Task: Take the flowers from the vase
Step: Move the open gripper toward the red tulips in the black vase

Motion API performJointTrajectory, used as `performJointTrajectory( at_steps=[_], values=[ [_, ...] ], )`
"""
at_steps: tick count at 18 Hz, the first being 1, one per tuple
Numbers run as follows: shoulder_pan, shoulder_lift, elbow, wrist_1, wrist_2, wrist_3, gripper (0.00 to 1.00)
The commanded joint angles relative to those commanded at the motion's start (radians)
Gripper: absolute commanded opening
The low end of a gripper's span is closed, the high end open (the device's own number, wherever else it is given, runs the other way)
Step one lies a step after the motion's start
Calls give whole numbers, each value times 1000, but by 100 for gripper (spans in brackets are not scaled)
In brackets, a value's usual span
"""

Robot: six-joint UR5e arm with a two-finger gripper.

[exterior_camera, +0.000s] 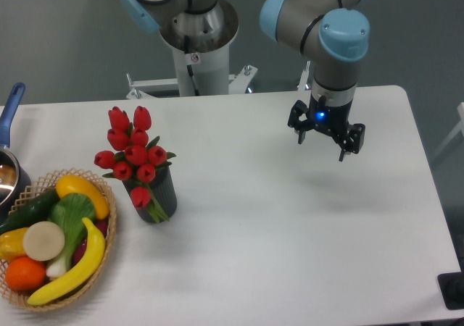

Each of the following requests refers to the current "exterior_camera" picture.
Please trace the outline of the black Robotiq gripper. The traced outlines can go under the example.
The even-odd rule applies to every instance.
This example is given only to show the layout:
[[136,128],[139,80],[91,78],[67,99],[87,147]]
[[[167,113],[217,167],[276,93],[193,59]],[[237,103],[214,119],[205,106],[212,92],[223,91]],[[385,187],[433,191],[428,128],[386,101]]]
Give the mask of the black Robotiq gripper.
[[296,101],[287,125],[298,135],[298,144],[304,142],[306,132],[311,130],[334,137],[341,149],[339,161],[342,162],[347,154],[360,152],[364,143],[365,125],[349,124],[353,99],[339,106],[331,106],[329,99],[328,95],[316,98],[311,94],[309,107],[301,100]]

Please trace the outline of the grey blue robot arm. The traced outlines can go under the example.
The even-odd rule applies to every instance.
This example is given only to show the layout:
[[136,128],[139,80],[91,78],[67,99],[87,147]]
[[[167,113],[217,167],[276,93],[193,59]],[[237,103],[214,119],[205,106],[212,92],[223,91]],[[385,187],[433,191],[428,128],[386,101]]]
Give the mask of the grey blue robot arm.
[[[288,125],[305,139],[314,130],[333,139],[342,154],[363,146],[365,126],[349,122],[368,51],[370,24],[355,9],[362,0],[266,0],[261,31],[298,51],[315,67],[311,97],[291,108]],[[140,29],[159,33],[171,48],[182,96],[230,94],[229,47],[239,29],[226,0],[120,0]]]

